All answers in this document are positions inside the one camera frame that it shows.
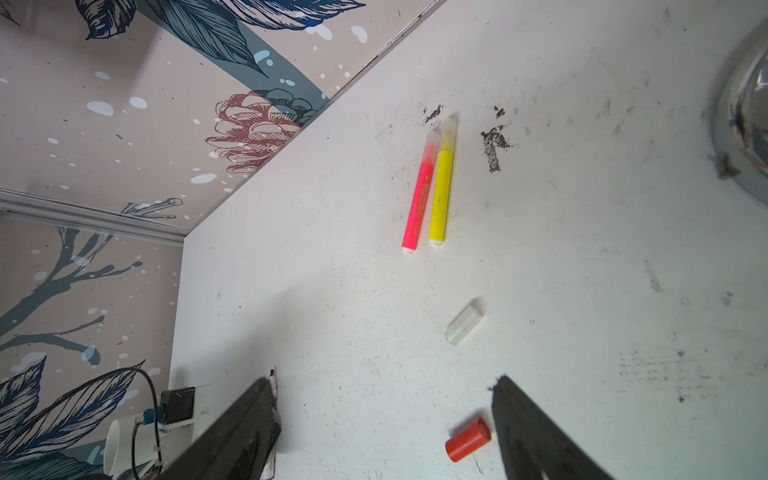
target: stain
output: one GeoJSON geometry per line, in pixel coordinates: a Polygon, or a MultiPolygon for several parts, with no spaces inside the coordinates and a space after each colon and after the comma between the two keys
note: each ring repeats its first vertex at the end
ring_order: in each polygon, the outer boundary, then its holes
{"type": "Polygon", "coordinates": [[[504,135],[497,130],[497,127],[493,127],[487,133],[484,131],[480,132],[480,136],[482,137],[483,151],[488,158],[488,169],[491,173],[502,171],[498,164],[496,148],[504,148],[506,150],[510,147],[504,135]]]}
{"type": "Polygon", "coordinates": [[[650,288],[654,289],[654,292],[656,293],[662,293],[664,289],[661,288],[659,277],[656,276],[656,272],[654,272],[654,268],[650,265],[648,259],[645,260],[645,273],[648,274],[648,278],[650,279],[650,288]]]}
{"type": "Polygon", "coordinates": [[[725,306],[730,306],[730,298],[733,296],[731,292],[725,292],[720,294],[720,303],[725,306]]]}
{"type": "Polygon", "coordinates": [[[622,118],[622,119],[621,119],[621,121],[620,121],[619,123],[617,123],[617,124],[616,124],[616,128],[614,128],[614,135],[616,135],[617,137],[618,137],[619,135],[621,135],[621,127],[623,127],[623,126],[624,126],[624,120],[625,120],[625,119],[624,119],[624,118],[622,118]]]}
{"type": "Polygon", "coordinates": [[[734,167],[733,164],[730,163],[729,154],[722,152],[722,153],[719,153],[718,155],[710,155],[710,159],[715,164],[715,171],[717,172],[717,178],[720,178],[721,180],[733,178],[736,175],[741,174],[741,170],[734,167]]]}
{"type": "Polygon", "coordinates": [[[435,120],[435,118],[440,115],[440,112],[442,111],[442,105],[438,105],[435,111],[433,111],[427,118],[424,119],[424,123],[428,124],[430,121],[435,120]]]}

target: red marker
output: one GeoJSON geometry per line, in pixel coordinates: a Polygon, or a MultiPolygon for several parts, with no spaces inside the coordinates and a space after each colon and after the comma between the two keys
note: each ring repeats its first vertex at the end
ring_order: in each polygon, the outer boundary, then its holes
{"type": "Polygon", "coordinates": [[[440,134],[434,130],[430,131],[427,134],[427,145],[424,146],[419,177],[416,179],[411,213],[408,215],[406,224],[406,235],[402,238],[402,251],[405,253],[413,253],[416,250],[416,244],[419,243],[419,232],[422,229],[424,209],[427,206],[429,185],[432,183],[432,172],[435,170],[435,156],[439,143],[440,134]]]}

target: yellow highlighter cap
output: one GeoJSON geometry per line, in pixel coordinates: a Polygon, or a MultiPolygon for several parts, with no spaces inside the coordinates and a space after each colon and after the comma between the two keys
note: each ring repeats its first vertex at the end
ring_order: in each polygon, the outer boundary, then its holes
{"type": "Polygon", "coordinates": [[[456,145],[456,117],[451,115],[446,118],[440,124],[440,131],[442,132],[442,138],[440,139],[440,150],[447,150],[453,152],[456,145]]]}

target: branch illustration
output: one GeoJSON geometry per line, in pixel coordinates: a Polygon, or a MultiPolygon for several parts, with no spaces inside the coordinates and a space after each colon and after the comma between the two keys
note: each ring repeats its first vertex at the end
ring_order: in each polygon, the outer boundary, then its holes
{"type": "MultiPolygon", "coordinates": [[[[21,299],[21,301],[8,312],[0,316],[0,336],[5,335],[21,325],[40,305],[52,297],[59,293],[69,291],[72,288],[73,283],[83,280],[96,280],[104,276],[121,275],[122,273],[143,264],[142,262],[133,262],[130,266],[119,270],[115,270],[114,265],[107,265],[99,270],[88,272],[86,268],[94,261],[101,250],[106,247],[107,243],[112,240],[112,235],[100,232],[93,233],[77,254],[74,254],[74,243],[77,240],[79,233],[80,230],[76,228],[58,227],[58,235],[61,239],[61,250],[59,251],[56,265],[45,280],[43,280],[29,296],[21,299]],[[75,265],[75,268],[68,271],[68,273],[63,273],[70,268],[70,265],[75,265]]],[[[77,344],[68,343],[67,340],[59,339],[58,337],[50,338],[46,335],[55,334],[44,334],[39,337],[42,340],[46,340],[43,343],[55,342],[53,344],[63,346],[64,348],[72,347],[70,349],[77,349],[78,351],[82,351],[86,348],[77,344]]],[[[15,337],[7,343],[13,343],[14,345],[25,343],[18,343],[18,338],[19,337],[15,337]]]]}
{"type": "MultiPolygon", "coordinates": [[[[104,316],[102,315],[102,316],[99,316],[96,320],[93,320],[88,323],[83,323],[82,325],[76,326],[74,329],[70,329],[65,332],[33,333],[30,335],[17,335],[12,339],[10,339],[8,342],[0,344],[0,352],[2,352],[5,349],[9,349],[12,346],[28,345],[30,343],[46,343],[48,345],[60,346],[61,348],[64,348],[67,350],[74,350],[75,352],[83,353],[86,349],[88,349],[87,346],[81,345],[80,343],[72,342],[71,340],[63,339],[60,337],[60,335],[77,332],[78,330],[82,330],[84,328],[87,328],[96,323],[101,323],[103,321],[104,321],[104,316]]],[[[88,361],[92,365],[99,364],[99,362],[101,361],[101,354],[98,352],[97,349],[94,349],[93,355],[91,355],[91,357],[88,358],[88,361]]]]}
{"type": "Polygon", "coordinates": [[[156,212],[158,210],[164,210],[166,208],[170,207],[176,207],[177,205],[183,205],[184,202],[180,198],[169,198],[165,200],[164,202],[160,202],[159,204],[154,205],[148,205],[146,207],[142,207],[139,204],[129,203],[125,206],[125,208],[120,212],[121,214],[131,215],[132,217],[139,217],[139,218],[164,218],[167,220],[170,220],[171,218],[176,218],[176,215],[150,215],[152,212],[156,212]]]}

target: floral wallpaper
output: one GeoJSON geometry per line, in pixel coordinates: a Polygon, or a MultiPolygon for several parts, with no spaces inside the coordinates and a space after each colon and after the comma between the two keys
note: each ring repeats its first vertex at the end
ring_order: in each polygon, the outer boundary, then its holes
{"type": "Polygon", "coordinates": [[[101,470],[112,419],[167,388],[181,248],[0,217],[0,478],[101,470]]]}
{"type": "Polygon", "coordinates": [[[432,5],[0,0],[0,188],[191,230],[432,5]]]}

